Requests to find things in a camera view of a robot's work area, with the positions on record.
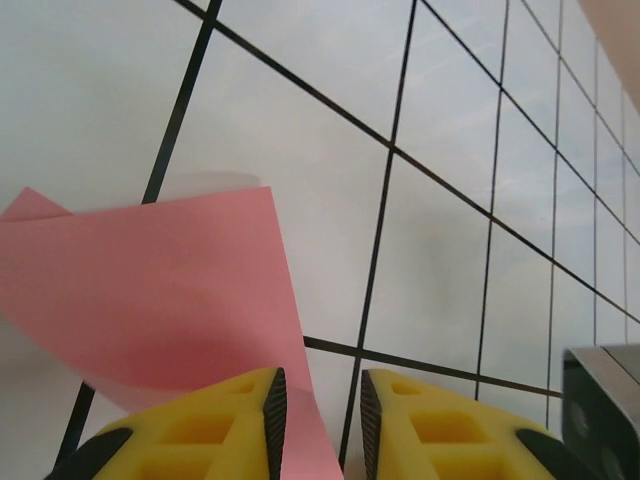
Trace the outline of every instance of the grid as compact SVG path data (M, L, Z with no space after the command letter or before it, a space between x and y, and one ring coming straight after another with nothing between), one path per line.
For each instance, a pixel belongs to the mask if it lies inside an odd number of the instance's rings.
M332 342L329 340L324 340L315 337L305 336L304 343L307 348L318 349L326 352L331 352L339 355L346 355L348 357L352 357L354 359L353 365L353 373L351 378L351 385L349 391L349 398L346 405L346 414L344 421L344 429L342 442L340 445L339 452L339 461L341 465L344 465L345 457L347 455L348 448L348 440L349 433L351 427L351 421L354 412L354 405L356 401L356 393L357 393L357 383L358 376L360 372L361 362L363 360L376 361L380 363L385 363L389 365L395 365L400 367L407 367L416 370L422 370L426 372L437 373L440 375L456 377L466 380L472 380L476 384L475 396L478 398L479 387L481 384L489 384L496 385L501 387L507 387L515 390L520 390L524 392L537 393L541 395L545 395L547 398L547 422L549 417L549 398L561 398L560 392L551 388L551 350L552 350L552 330L553 330L553 295L554 295L554 282L556 280L556 275L558 272L563 272L564 274L571 277L574 281L581 284L583 287L592 292L593 295L593 342L597 341L597 317L596 310L598 309L599 303L604 302L608 305L608 308L611 307L618 312L622 312L625 315L625 339L628 338L628 327L629 321L640 323L640 320L634 316L632 313L628 311L628 288L627 288L627 248L629 244L637 244L640 246L640 241L638 237L635 235L633 231L631 231L627 226L627 210L628 205L626 201L626 183L627 176L638 176L640 177L640 171L633 163L631 158L629 157L626 149L625 149L625 112L624 107L621 107L621 122L622 122L622 138L618 139L615 135L615 132L609 126L607 121L605 120L602 112L598 109L598 62L602 59L599 55L599 45L594 42L593 48L595 52L595 68L593 71L594 76L594 84L595 84L595 95L592 100L587 92L587 89L581 84L580 80L573 72L571 66L565 60L562 55L562 26L563 26L563 5L564 2L560 1L558 3L558 8L560 10L560 21L559 21L559 31L558 34L558 45L556 46L551 38L549 32L545 31L540 19L536 17L534 11L526 3L525 0L509 0L505 2L505 15L504 15L504 25L502 32L502 53L500 60L500 69L499 74L496 76L495 73L485 65L485 63L478 57L478 55L473 51L472 47L467 45L463 38L456 31L454 26L451 26L445 18L443 18L440 13L435 9L430 3L426 0L412 0L410 13L408 15L409 21L406 29L406 38L404 44L404 51L402 54L402 65L399 72L398 77L398 88L397 95L395 99L395 109L393 114L393 124L391 129L391 134L387 138L386 136L380 134L376 129L372 126L368 125L345 108L340 106L338 103L333 101L331 98L323 94L321 91L316 89L310 83L306 82L303 78L296 75L293 71L278 63L274 58L270 57L267 53L262 51L258 46L250 43L248 40L243 38L240 34L226 26L224 23L218 20L218 14L220 12L222 6L222 0L212 1L209 8L205 11L201 7L196 4L189 2L188 0L174 0L176 3L180 4L187 11L189 11L194 16L198 17L201 20L200 30L197 36L197 40L195 42L193 52L191 54L191 58L189 60L184 79L182 81L182 85L180 87L179 93L177 95L177 99L170 116L169 122L167 124L167 128L162 139L161 145L159 147L158 155L156 157L156 161L150 175L144 197L142 203L153 203L158 200L158 196L160 194L160 190L163 184L163 180L167 173L167 169L170 164L171 156L176 145L176 141L178 139L178 135L180 133L180 129L185 117L185 113L187 112L189 101L191 99L191 95L194 91L194 87L196 85L196 81L198 79L198 74L200 71L200 67L202 65L203 59L205 57L207 47L209 45L209 41L214 32L218 32L226 39L243 49L245 52L260 60L263 64L271 68L273 71L277 72L279 75L287 79L292 84L296 85L298 88L302 89L311 97L315 98L317 101L324 104L327 108L332 110L335 114L342 117L344 120L349 122L351 125L359 129L361 132L378 142L384 148L387 149L387 157L386 157L386 166L384 171L384 180L383 186L380 195L380 205L375 229L375 237L373 241L373 249L371 254L371 262L369 268L369 276L366 285L366 293L364 298L364 304L362 308L362 317L360 321L360 328L358 332L358 339L355 346L346 345L338 342ZM523 5L527 12L531 15L532 19L535 21L536 25L546 38L549 47L554 51L557 58L557 78L556 78L556 111L555 111L555 131L553 132L553 138L550 138L548 132L545 132L543 127L538 125L534 118L532 118L530 112L523 107L519 102L516 96L512 95L503 85L504 76L505 76L505 58L506 51L508 48L508 31L510 25L510 10L513 7L515 2L521 2L519 5ZM405 90L406 83L406 73L408 68L408 63L410 59L411 47L412 47L412 33L414 28L414 22L416 18L416 12L418 9L425 9L432 15L448 32L448 34L459 44L459 46L466 52L466 54L475 62L475 64L484 72L486 77L497 86L498 88L498 96L497 96L497 105L496 105L496 128L495 128L495 139L494 139L494 153L493 153L493 169L491 175L491 201L489 204L489 208L485 208L476 200L472 199L466 193L461 191L459 188L452 185L449 181L444 179L442 176L436 174L431 169L423 165L418 159L414 158L412 155L407 153L405 150L400 148L397 145L397 137L398 137L398 129L399 122L402 111L402 100L403 94ZM567 155L559 148L559 135L560 135L560 89L561 89L561 78L562 75L566 72L571 80L577 84L581 93L584 95L586 101L588 101L591 110L593 112L593 138L594 138L594 155L593 155L593 185L590 184L589 180L585 178L581 169L579 169L576 165L570 161ZM548 144L548 146L553 150L553 219L552 219L552 241L551 241L551 251L547 252L540 246L536 245L530 239L525 237L521 232L519 232L516 228L509 225L503 219L499 218L494 214L494 207L496 203L496 174L497 174L497 162L498 162L498 151L500 145L500 117L502 112L503 102L510 102L515 106L517 111L529 122L529 124L533 127L533 129L539 134L539 136ZM621 105L624 106L623 102L623 92L620 92L620 102ZM620 216L619 212L614 211L605 199L602 197L601 193L598 192L598 129L604 127L607 133L613 138L616 142L617 147L621 152L621 161L622 161L622 186L623 186L623 205L622 205L622 215ZM437 365L434 363L423 362L411 358L405 358L401 356L392 355L389 353L384 353L372 349L368 349L365 347L365 335L367 332L368 320L369 320L369 312L372 304L372 297L374 292L374 283L376 280L376 268L378 263L378 257L380 252L381 238L382 232L385 226L385 212L387 207L387 197L389 192L389 185L391 182L391 174L393 165L397 162L406 162L419 172L424 174L426 177L433 180L435 183L443 187L449 193L453 194L459 200L464 202L466 205L471 207L475 212L479 213L481 216L488 219L488 234L487 234L487 248L486 248L486 261L484 268L484 286L483 286L483 301L482 301L482 314L481 314L481 325L480 325L480 340L479 340L479 348L478 348L478 362L477 369L475 372L469 372L466 370L450 368L442 365ZM583 186L588 189L590 194L593 196L593 284L591 284L588 279L583 278L579 274L576 274L571 268L564 265L562 262L558 261L556 258L556 212L557 212L557 184L558 184L558 169L559 165L563 165L568 167L568 169L575 175ZM607 212L615 222L617 222L623 229L624 234L622 235L622 245L621 248L623 250L624 255L624 298L623 302L617 302L613 298L598 289L597 284L597 249L596 245L598 242L597 235L597 227L598 225L598 211L600 209L603 212ZM548 324L548 355L547 355L547 382L546 387L539 387L535 385L530 385L528 383L519 383L510 380L505 380L502 378L488 376L481 373L482 370L482 360L483 360L483 347L485 346L484 335L485 335L485 321L487 315L487 291L489 288L489 275L490 275L490 266L492 260L492 239L495 236L495 229L499 227L500 229L507 232L511 237L515 238L517 241L528 247L531 251L535 252L535 254L544 258L551 265L550 269L550 305L549 305L549 324ZM76 403L73 408L73 412L67 427L67 431L65 432L63 442L60 448L60 452L58 455L58 459L56 463L65 458L72 452L78 444L80 439L80 435L82 433L83 425L87 418L91 401L93 399L93 391L90 387L83 384L78 393L78 397L76 399Z

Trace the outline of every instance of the black grid line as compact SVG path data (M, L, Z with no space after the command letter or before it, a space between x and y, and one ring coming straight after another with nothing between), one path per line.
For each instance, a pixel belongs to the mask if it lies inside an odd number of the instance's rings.
M199 14L202 12L202 9L195 7L195 5L190 4L190 2L178 1L178 4L187 8L187 10L192 13ZM200 26L198 37L196 38L193 46L193 51L191 52L191 57L187 65L182 84L178 90L173 110L169 117L169 122L142 198L142 204L154 203L160 194L160 188L162 187L162 182L169 166L171 154L173 153L173 148L176 140L178 139L178 133L180 132L184 115L187 111L187 107L189 106L189 100L191 99L191 94L193 93L193 88L200 71L200 66L202 65L202 60L204 59L204 54L207 50L207 46L209 45L209 39L213 33L213 26L221 5L222 0L211 0L209 8L204 16L204 20ZM76 397L76 403L71 414L71 418L69 419L67 429L62 438L62 444L58 451L56 464L67 458L78 448L78 442L80 441L80 436L84 429L87 416L89 415L93 397L94 390L85 382L82 382L80 385L80 391Z
M496 385L498 387L510 388L512 390L520 390L522 392L537 393L539 395L562 398L562 393L555 390L540 388L534 385L528 385L526 383L503 380L501 378L491 377L488 375L479 375L474 372L467 372L465 370L458 370L456 368L443 367L442 365L436 365L434 363L421 362L420 360L399 357L397 355L377 352L374 350L367 350L366 348L359 349L352 345L344 345L341 343L332 342L330 340L322 340L320 338L305 336L304 344L307 348L313 348L315 350L335 353L338 355L348 357L359 356L362 358L362 360L370 360L372 362L384 363L397 367L411 368L413 370L419 370L421 372L436 373L438 375L444 375L446 377L471 380L489 385Z
M251 44L249 41L247 41L246 39L244 39L242 36L240 36L238 33L234 32L233 30L231 30L229 27L227 27L226 25L222 24L220 21L216 22L215 25L215 30L217 30L219 33L221 33L224 37L226 37L227 39L231 40L233 43L235 43L236 45L238 45L239 47L243 48L247 53L251 54L252 56L254 56L255 58L261 60L263 63L265 63L267 66L273 68L274 70L276 70L278 73L280 73L282 76L284 76L285 78L287 78L289 81L291 81L294 85L296 85L297 87L301 88L302 90L304 90L306 93L308 93L309 95L313 96L314 98L316 98L317 100L319 100L320 102L322 102L327 108L331 109L332 111L334 111L335 113L337 113L338 115L340 115L342 118L344 118L345 120L347 120L348 122L350 122L353 126L355 126L356 128L358 128L360 131L362 131L363 133L366 133L369 137L373 138L374 140L378 141L381 145L387 147L387 148L392 148L394 150L394 153L400 157L402 157L404 160L406 160L408 163L410 163L411 165L413 165L414 167L418 168L421 172L423 172L424 174L426 174L429 178L431 178L432 180L434 180L436 183L438 183L439 185L441 185L442 187L444 187L446 190L448 190L450 193L452 193L453 195L455 195L456 197L458 197L459 199L461 199L462 201L464 201L467 205L469 205L470 207L472 207L474 210L476 210L477 212L481 213L482 215L484 215L487 218L492 218L494 223L497 223L498 225L500 225L502 228L504 228L507 232L509 232L511 235L515 236L516 238L518 238L521 242L525 243L527 246L529 246L529 248L535 250L538 254L542 255L543 257L545 257L547 260L551 261L554 265L556 265L558 268L560 268L561 270L563 270L565 273L567 273L569 276L571 276L572 278L574 278L576 281L578 281L580 284L582 284L583 286L585 286L586 288L588 288L589 290L591 290L592 292L595 292L597 295L599 295L602 299L604 299L605 301L607 301L609 304L611 304L614 308L620 310L620 311L624 311L622 309L622 307L620 307L618 304L616 304L615 302L613 302L611 299L609 299L606 295L604 295L601 292L597 292L595 291L593 285L590 285L589 283L587 283L585 280L583 280L582 278L580 278L578 275L576 275L574 272L572 272L571 270L569 270L567 267L565 267L564 265L562 265L561 263L559 263L557 260L554 260L550 257L550 255L548 255L546 252L542 251L540 248L538 248L537 246L535 246L533 243L531 243L529 240L527 240L526 238L524 238L522 235L520 235L518 232L516 232L513 228L511 228L510 226L508 226L507 224L505 224L502 220L500 220L497 217L494 217L490 214L490 212L488 210L486 210L484 207L478 205L474 200L470 199L467 195L465 195L464 193L460 192L458 189L456 189L455 187L453 187L449 182L447 182L446 180L442 179L440 176L438 176L437 174L435 174L434 172L432 172L429 168L427 168L426 166L424 166L423 164L421 164L419 161L417 161L415 158L413 158L411 155L409 155L408 153L406 153L404 150L402 150L398 145L391 145L390 141L385 139L381 134L379 134L378 132L376 132L373 128L369 127L368 125L366 125L362 120L358 119L357 117L355 117L353 114L347 112L343 107L341 107L340 105L338 105L336 102L334 102L333 100L331 100L329 97L327 97L325 94L321 93L320 91L318 91L315 87L311 86L308 82L306 82L305 80L303 80L302 78L300 78L299 76L297 76L295 73L293 73L291 70L289 70L288 68L284 67L283 65L279 64L277 61L275 61L273 58L271 58L269 55L267 55L265 52L263 52L262 50L260 50L258 47L256 47L255 45ZM567 166L583 181L583 183L589 188L589 190L593 193L593 188L588 185L588 183L586 183L586 181L584 180L584 178L582 178L577 171L575 170L575 168L571 165L570 162L568 162L566 160L566 158L564 157L564 155L562 154L562 152L560 152L554 145L553 142L551 140L549 140L546 136L544 136L544 133L540 130L540 127L538 127L532 120L531 117L523 110L523 108L513 99L513 97L510 96L510 94L506 91L506 90L502 90L503 94L506 95L516 106L516 108L520 111L520 113L522 113L525 118L528 119L529 123L538 131L538 133L540 133L541 135L543 135L543 138L546 139L547 143L549 143L549 145L554 149L554 151L558 154L558 157L563 159L564 162L567 164ZM640 323L640 319L636 318L635 316L632 316L632 318L634 319L634 321Z
M183 6L184 8L186 8L189 12L193 13L194 15L196 15L198 18L204 19L204 11L198 7L197 5L191 3L189 0L173 0L175 2L177 2L178 4L180 4L181 6ZM547 34L546 30L542 27L542 24L540 23L540 20L538 19L538 17L535 15L535 13L531 10L531 7L529 7L529 5L526 3L526 0L522 0L523 4L525 6L525 8L527 9L527 11L529 12L529 14L531 15L531 17L533 18L533 20L535 21L535 23L538 25L538 27L540 28L540 30L542 31L542 33L544 34L545 38L547 39L547 41L549 42L550 47L558 54L560 55L560 61L562 62L562 64L564 65L564 67L567 69L567 71L569 72L569 74L571 75L571 77L573 78L573 80L576 82L576 84L579 86L580 90L582 91L583 95L585 96L585 98L587 99L587 101L594 107L595 103L594 101L589 97L589 95L587 94L586 89L582 86L582 83L580 82L580 80L578 79L578 77L576 76L576 74L573 72L571 66L566 62L566 60L562 57L562 55L560 54L560 50L559 50L559 46L556 47L556 45L553 43L553 41L551 40L551 38L549 37L549 35ZM421 0L421 2L431 11L431 13L436 17L436 19L445 27L445 29L448 30L448 32L453 35L453 37L456 39L456 41L464 48L464 50L467 51L467 53L476 61L476 63L484 70L484 72L491 78L491 80L494 81L494 83L498 83L498 79L495 78L495 76L491 73L491 71L489 71L485 65L482 63L482 61L473 53L473 51L464 43L464 40L462 40L457 34L456 32L448 25L448 23L446 22L446 20L444 20L435 9L433 9L426 0ZM246 40L244 40L240 35L237 35L233 30L229 29L228 27L226 27L225 25L218 23L217 24L217 29L221 31L221 33L223 33L225 36L227 36L228 38L230 37L236 37L237 40L237 44L244 44L244 45L240 45L243 46L243 48L245 48L245 50L252 50L255 49L255 47L253 45L251 45L249 42L247 42ZM561 38L558 37L558 42L560 44L561 42ZM272 68L274 68L275 70L279 71L282 75L284 75L285 77L288 77L287 73L282 71L280 68L280 65L277 62L269 62L269 61L265 61L265 63L270 64L270 66ZM311 85L307 86L308 89L314 89L314 87L312 87ZM537 125L535 124L535 122L531 119L531 117L522 109L522 107L520 106L520 104L515 101L515 99L508 93L508 92L503 92L505 93L509 99L516 105L516 107L521 111L521 113L523 113L527 120L534 126L534 128L536 128L538 130L538 132L543 135L543 137L545 137L545 139L549 142L550 145L552 145L552 147L556 148L555 145L553 145L553 142L551 142L550 139L548 139L546 137L546 134L544 134L544 132L539 129L537 127ZM346 110L342 109L342 113L341 115L343 116L351 116L351 114L349 112L347 112ZM604 123L605 127L607 128L607 130L609 131L609 133L611 134L611 136L615 139L616 143L618 143L618 146L622 149L624 149L624 147L622 146L622 144L620 143L620 141L618 140L618 138L616 137L616 135L614 134L613 130L611 129L611 127L609 126L609 124L607 123L607 120L605 118L603 118L600 115L600 112L597 110L596 108L596 112L597 115L599 116L600 120ZM368 126L366 126L363 122L360 122L359 119L353 117L351 119L352 122L359 122L362 123L361 125L361 129L368 129ZM372 136L377 136L379 138L377 138L378 141L381 141L382 143L386 142L386 139L384 139L381 135L379 135L377 132L375 132L372 129L370 132L368 132L370 135ZM588 188L590 190L593 191L593 189L591 188L591 186L582 178L582 176L573 168L573 166L568 162L568 160L566 158L564 158L564 156L562 156L563 160L565 162L567 162L570 166L570 168L572 168L572 170L574 170L574 173L576 173L580 179L588 186ZM633 165L634 170L636 171L636 173L640 176L640 170Z
M564 0L558 2L558 51L562 50L562 23L564 20ZM562 61L558 53L556 66L556 129L554 132L555 142L558 143L560 137L560 72L562 72ZM551 258L556 258L556 219L558 212L558 154L553 156L553 208L551 220ZM551 353L553 350L553 309L555 292L555 265L551 265L551 292L549 294L549 330L547 339L547 390L551 387ZM545 427L549 428L549 396L545 405Z
M487 74L487 76L489 76L489 78L493 81L493 83L496 84L496 86L500 89L501 93L506 95L509 100L511 100L513 102L513 104L515 105L515 107L520 111L520 113L522 113L525 118L527 119L527 121L533 126L533 128L545 139L545 141L547 142L547 144L549 144L549 146L551 148L553 148L553 150L558 153L560 155L560 158L562 158L562 160L567 164L567 166L571 169L571 171L578 176L578 178L582 181L582 183L589 189L589 191L591 193L593 193L594 195L597 196L595 189L589 184L589 182L582 176L582 174L574 167L574 165L567 159L567 157L565 157L565 155L560 151L560 149L558 148L558 142L557 141L553 141L552 139L550 139L547 134L538 126L538 124L535 122L535 120L533 120L531 118L531 116L529 115L529 113L520 105L520 103L511 95L511 93L509 93L503 86L502 81L499 78L496 78L493 73L484 65L484 63L477 57L477 55L471 50L471 48L464 43L464 40L462 40L462 38L455 32L455 30L453 30L453 28L451 26L449 26L449 24L446 22L446 20L444 20L442 18L442 16L440 16L440 14L431 6L428 4L428 2L426 0L420 0L428 9L429 11L434 15L434 17L436 19L438 19L438 21L442 24L442 26L455 38L455 40L458 42L458 44L460 46L462 46L462 48L473 58L473 60L476 62L476 64L482 68L482 70ZM539 20L537 19L537 17L535 17L535 15L533 14L533 12L531 11L531 9L529 8L528 5L526 5L526 3L523 4L525 5L525 8L527 9L528 13L534 18L534 20L538 23L539 25ZM600 120L602 121L602 123L606 126L606 128L609 130L609 133L611 134L611 136L615 139L616 143L618 144L618 146L620 146L622 148L622 145L620 144L620 141L618 140L618 138L616 137L616 135L613 133L613 130L609 127L607 121L600 115L600 113L597 110L596 104L594 103L594 101L589 97L589 95L587 94L586 90L584 89L584 87L582 86L582 84L580 83L580 80L575 76L575 74L573 73L573 71L571 70L571 67L567 64L567 62L563 59L560 50L553 44L553 42L551 42L551 40L548 38L548 36L546 35L546 32L544 32L544 29L542 29L542 32L545 33L545 38L547 38L547 40L549 41L549 45L551 46L551 48L560 56L560 60L563 63L564 67L567 69L567 71L569 72L569 74L571 75L573 81L578 85L578 87L580 88L580 90L582 91L582 94L584 95L584 97L586 98L586 100L589 102L589 104L595 109L596 111L596 115L598 115L598 117L600 118ZM605 208L607 208L607 210L609 210L609 212L614 216L614 218L618 221L618 223L620 223L620 225L622 225L622 227L631 234L631 236L633 237L633 239L640 245L640 239L636 238L636 236L630 232L627 229L627 226L620 220L620 218L618 217L618 215L611 210L611 208L609 208L609 206L606 204L606 202L602 202L603 205L605 206Z
M178 5L180 5L181 7L187 9L189 12L193 13L196 17L200 18L201 20L204 20L204 17L207 14L207 12L205 12L202 8L200 8L198 5L196 5L195 3L189 0L173 0L173 1L176 2Z
M347 448L349 444L349 432L351 430L351 419L353 417L353 409L355 405L356 390L358 387L358 377L360 374L360 365L362 356L359 354L364 349L364 339L367 331L367 322L369 319L369 310L371 308L371 299L373 296L373 285L375 282L376 267L378 264L378 254L380 252L380 241L382 239L382 227L384 224L384 214L387 206L387 194L389 192L389 182L391 181L391 169L393 167L393 146L396 143L398 135L398 125L400 124L400 111L402 109L402 95L404 93L404 83L409 65L409 52L411 50L411 38L413 36L413 25L416 17L417 0L411 2L411 10L409 12L409 22L407 25L407 35L404 44L404 52L402 55L402 66L400 67L400 78L398 81L398 92L396 95L395 110L393 113L393 127L391 129L391 141L387 152L387 165L384 172L384 183L382 194L380 196L380 209L378 213L378 222L376 225L376 233L373 241L373 250L371 253L371 265L369 267L369 278L367 280L367 290L364 298L364 306L362 308L362 318L360 320L360 329L358 332L358 343L355 360L353 362L353 372L351 374L351 384L349 386L349 397L347 399L347 410L345 412L344 425L342 428L342 439L340 441L340 451L338 453L338 463L340 468L344 469L344 462L347 457Z
M626 144L626 121L625 121L625 107L624 107L624 87L620 82L620 117L622 125L622 145L623 149L620 152L620 161L622 162L622 222L627 224L627 167L624 155L624 145ZM622 274L624 275L624 342L629 343L629 317L627 317L626 311L629 310L628 290L627 290L627 232L622 234Z
M78 390L78 395L76 396L76 401L71 411L71 417L69 418L69 422L67 422L67 428L62 436L62 442L54 465L58 465L78 448L78 443L80 442L84 425L87 422L94 395L95 390L93 390L93 388L84 382L80 384L80 390Z
M594 47L595 105L593 110L593 288L598 290L598 42ZM598 339L598 299L593 296L593 344Z
M502 113L502 81L504 80L504 66L505 57L507 55L507 32L509 29L509 7L511 2L505 2L504 7L504 25L502 26L502 52L500 55L500 78L498 79L498 102L496 112L496 131L495 138L493 140L493 165L491 171L491 202L489 204L489 227L487 229L487 254L484 264L484 285L482 286L482 310L480 312L480 335L478 336L478 360L476 364L476 373L480 375L482 370L482 349L484 347L484 327L487 317L487 292L489 291L489 265L491 261L491 240L493 238L493 210L496 203L496 174L498 171L498 153L500 146L500 126L501 126L501 113ZM473 397L478 400L480 394L480 382L476 382L475 392Z

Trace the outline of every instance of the metal object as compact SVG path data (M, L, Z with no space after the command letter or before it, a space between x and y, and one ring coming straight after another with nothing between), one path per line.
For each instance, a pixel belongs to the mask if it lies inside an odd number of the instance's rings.
M640 480L640 345L567 350L562 436L607 480Z

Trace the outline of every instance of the white surface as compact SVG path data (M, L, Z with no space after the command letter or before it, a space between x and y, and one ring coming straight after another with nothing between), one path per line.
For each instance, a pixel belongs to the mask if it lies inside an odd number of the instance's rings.
M494 225L480 373L547 385L551 264Z
M58 455L80 378L0 323L0 477L44 478Z
M624 230L600 202L596 206L596 217L598 291L624 307Z
M602 45L598 44L598 111L622 143L622 85Z
M558 148L591 186L595 178L594 112L589 100L562 65L560 69L560 130Z
M593 285L593 194L560 159L556 182L556 259Z
M636 167L640 167L640 115L631 103L629 95L623 95L624 148Z
M596 192L604 203L613 210L613 213L622 220L624 215L624 191L620 188L623 181L622 150L600 119L597 120L596 135L598 167Z
M549 255L554 158L551 146L504 97L493 213Z
M231 0L219 19L388 137L410 5Z
M198 28L169 1L2 2L0 209L25 185L72 210L139 203Z
M562 354L565 349L591 345L594 339L594 293L555 269L549 388L562 390Z
M506 1L432 0L429 4L493 76L499 78Z
M554 141L558 56L521 0L509 10L504 86Z
M475 372L488 228L396 157L365 347Z
M561 54L587 95L595 98L595 34L578 0L563 0Z
M4 2L0 6L0 208L26 185L74 211L140 202L200 21L171 0ZM410 1L225 0L220 20L347 111L389 136ZM197 4L207 8L207 0ZM433 8L497 78L504 1L434 0ZM557 1L528 0L557 41ZM576 0L566 0L562 50L602 116L640 165L640 117L624 99ZM421 2L417 5L398 146L487 211L499 89ZM521 0L511 1L505 88L555 139L557 57ZM640 238L640 176L563 66L559 149ZM495 214L553 250L554 153L503 99ZM597 153L597 184L595 154ZM214 32L161 199L255 185L273 189L304 333L356 345L388 150ZM624 188L622 180L624 171ZM555 256L624 307L624 230L557 162ZM400 157L393 160L365 347L475 372L488 219ZM640 316L640 246L627 235L628 306ZM594 263L597 257L597 279ZM624 339L624 313L494 225L482 373L561 388L566 346ZM551 339L549 321L552 315ZM629 339L640 327L627 319ZM51 468L80 379L0 324L0 477ZM336 448L353 359L309 351L319 408ZM364 366L373 366L364 362ZM474 382L405 371L473 395ZM481 398L544 422L543 396L482 385ZM560 401L550 400L557 430ZM96 395L83 440L123 414ZM356 403L347 478L362 478Z
M191 101L160 199L270 186L304 334L355 344L386 149L215 32Z
M627 235L627 310L640 318L640 245Z
M483 383L478 391L478 400L545 426L547 397L544 395Z
M640 176L629 163L625 165L625 172L626 225L640 239Z
M418 6L397 143L488 208L498 87Z
M561 0L524 0L540 21L553 44L558 46Z
M624 323L624 312L602 298L596 298L596 343L598 345L625 343Z

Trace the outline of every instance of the pink paper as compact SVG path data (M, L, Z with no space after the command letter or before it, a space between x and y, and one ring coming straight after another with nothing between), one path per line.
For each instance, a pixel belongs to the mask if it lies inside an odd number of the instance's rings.
M2 220L1 311L102 394L136 410L282 366L282 478L342 478L268 188L79 216L25 190Z

